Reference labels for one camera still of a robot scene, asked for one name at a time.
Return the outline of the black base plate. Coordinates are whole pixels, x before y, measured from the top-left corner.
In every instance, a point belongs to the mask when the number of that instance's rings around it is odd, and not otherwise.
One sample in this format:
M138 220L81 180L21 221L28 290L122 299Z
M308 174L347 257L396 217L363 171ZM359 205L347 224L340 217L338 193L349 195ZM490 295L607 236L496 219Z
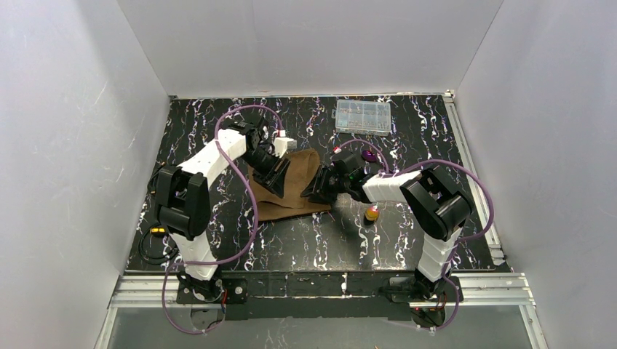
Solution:
M180 305L213 305L229 321L261 318L386 318L439 326L445 308L463 301L459 278L449 277L441 294L416 299L405 291L414 271L239 272L215 274L222 283L203 295L177 275Z

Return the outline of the purple spoon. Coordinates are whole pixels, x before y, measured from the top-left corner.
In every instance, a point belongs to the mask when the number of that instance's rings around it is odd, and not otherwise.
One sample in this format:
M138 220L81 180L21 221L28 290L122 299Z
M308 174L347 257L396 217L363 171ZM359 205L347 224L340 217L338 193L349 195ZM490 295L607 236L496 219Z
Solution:
M372 151L369 151L369 150L363 150L363 151L361 152L361 157L362 157L362 158L363 158L366 162L369 162L369 163L375 163L375 162L378 162L378 157L377 157L377 156L376 156L376 155L375 155Z

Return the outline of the clear plastic organizer box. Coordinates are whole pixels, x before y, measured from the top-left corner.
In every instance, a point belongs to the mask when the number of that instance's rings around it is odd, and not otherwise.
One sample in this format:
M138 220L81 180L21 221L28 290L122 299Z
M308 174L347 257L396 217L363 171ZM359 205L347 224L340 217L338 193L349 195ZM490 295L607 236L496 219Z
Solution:
M388 103L340 99L335 108L335 131L385 137L391 133Z

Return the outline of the brown burlap napkin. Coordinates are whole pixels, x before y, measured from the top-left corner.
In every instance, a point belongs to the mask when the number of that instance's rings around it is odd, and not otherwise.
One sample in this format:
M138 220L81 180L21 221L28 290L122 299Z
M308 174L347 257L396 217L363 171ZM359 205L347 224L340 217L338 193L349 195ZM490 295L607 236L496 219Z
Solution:
M268 222L289 217L303 216L332 209L330 204L312 203L301 193L311 182L321 164L321 157L313 149L287 153L290 166L284 179L284 196L282 198L266 190L252 178L253 168L249 168L249 183L257 201L258 221Z

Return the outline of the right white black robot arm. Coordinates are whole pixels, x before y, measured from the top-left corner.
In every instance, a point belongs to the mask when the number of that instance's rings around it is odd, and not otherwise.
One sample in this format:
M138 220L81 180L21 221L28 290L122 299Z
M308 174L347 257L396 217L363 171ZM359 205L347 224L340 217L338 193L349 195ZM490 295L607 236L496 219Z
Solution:
M362 159L348 151L321 165L301 196L317 204L332 204L347 193L365 204L407 204L424 233L423 249L410 285L411 297L429 299L441 294L450 270L450 258L466 221L474 211L472 200L439 164L419 171L386 174L365 170Z

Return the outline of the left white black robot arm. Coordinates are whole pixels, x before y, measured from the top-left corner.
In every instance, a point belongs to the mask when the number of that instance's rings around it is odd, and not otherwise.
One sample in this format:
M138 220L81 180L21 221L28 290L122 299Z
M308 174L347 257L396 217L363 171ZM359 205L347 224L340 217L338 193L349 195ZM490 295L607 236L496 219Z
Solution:
M206 295L222 283L215 272L220 262L212 253L206 233L212 214L210 187L228 168L238 171L234 161L252 167L253 180L281 198L290 161L284 157L295 140L283 130L276 133L274 149L267 150L262 121L225 120L215 128L215 138L204 149L179 165L167 165L159 174L155 190L155 216L175 242L184 271L178 278L189 288Z

